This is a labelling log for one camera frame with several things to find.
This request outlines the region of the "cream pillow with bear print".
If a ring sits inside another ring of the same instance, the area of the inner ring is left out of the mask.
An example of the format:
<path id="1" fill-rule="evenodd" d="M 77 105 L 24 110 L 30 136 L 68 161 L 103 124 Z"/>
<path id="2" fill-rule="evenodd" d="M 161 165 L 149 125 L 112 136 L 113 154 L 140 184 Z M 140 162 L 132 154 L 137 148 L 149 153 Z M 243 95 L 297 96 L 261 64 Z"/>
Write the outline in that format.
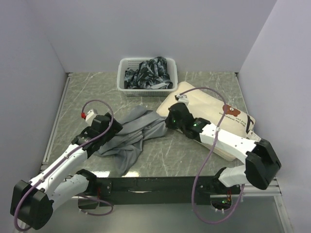
<path id="1" fill-rule="evenodd" d="M 167 117 L 169 107 L 177 103 L 175 95 L 192 88 L 194 86 L 188 82 L 179 83 L 177 89 L 166 97 L 156 112 L 162 117 Z M 188 109 L 193 117 L 201 117 L 214 124 L 218 123 L 225 108 L 221 100 L 212 97 L 202 90 L 193 90 L 186 95 L 189 100 Z M 225 119 L 221 122 L 221 129 L 246 138 L 249 132 L 253 130 L 256 120 L 246 112 L 233 107 L 233 105 L 228 104 L 227 107 Z"/>

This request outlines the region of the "grey pillowcase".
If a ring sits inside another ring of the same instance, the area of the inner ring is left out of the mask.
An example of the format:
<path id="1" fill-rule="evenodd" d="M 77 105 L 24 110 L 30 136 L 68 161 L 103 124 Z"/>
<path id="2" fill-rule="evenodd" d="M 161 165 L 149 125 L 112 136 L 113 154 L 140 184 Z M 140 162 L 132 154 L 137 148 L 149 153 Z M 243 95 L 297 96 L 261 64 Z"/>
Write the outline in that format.
<path id="1" fill-rule="evenodd" d="M 122 130 L 98 150 L 101 157 L 112 156 L 119 176 L 136 163 L 143 151 L 145 140 L 163 137 L 165 118 L 157 112 L 138 105 L 120 121 Z"/>

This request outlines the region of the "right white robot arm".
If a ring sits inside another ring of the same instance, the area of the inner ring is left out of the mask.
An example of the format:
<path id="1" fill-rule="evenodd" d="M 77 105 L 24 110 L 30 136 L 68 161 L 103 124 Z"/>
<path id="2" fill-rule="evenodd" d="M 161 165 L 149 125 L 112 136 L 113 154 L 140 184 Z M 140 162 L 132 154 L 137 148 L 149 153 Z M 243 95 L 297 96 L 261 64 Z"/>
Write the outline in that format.
<path id="1" fill-rule="evenodd" d="M 180 130 L 189 139 L 218 147 L 243 163 L 216 173 L 213 188 L 217 193 L 223 194 L 234 185 L 246 183 L 265 190 L 280 170 L 281 162 L 269 141 L 242 138 L 204 118 L 193 117 L 184 103 L 176 103 L 168 110 L 167 128 Z"/>

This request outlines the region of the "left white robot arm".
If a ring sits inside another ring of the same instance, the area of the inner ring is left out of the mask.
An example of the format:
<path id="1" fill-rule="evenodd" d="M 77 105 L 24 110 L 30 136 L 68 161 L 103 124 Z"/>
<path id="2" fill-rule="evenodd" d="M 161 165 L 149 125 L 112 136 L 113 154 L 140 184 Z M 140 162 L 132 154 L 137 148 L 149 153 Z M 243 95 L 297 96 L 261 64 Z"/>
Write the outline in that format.
<path id="1" fill-rule="evenodd" d="M 122 125 L 110 113 L 103 116 L 89 112 L 82 118 L 88 126 L 58 159 L 28 182 L 20 180 L 15 184 L 10 214 L 18 231 L 41 229 L 69 199 L 96 192 L 97 177 L 92 172 L 82 169 L 70 179 L 67 176 L 120 132 Z"/>

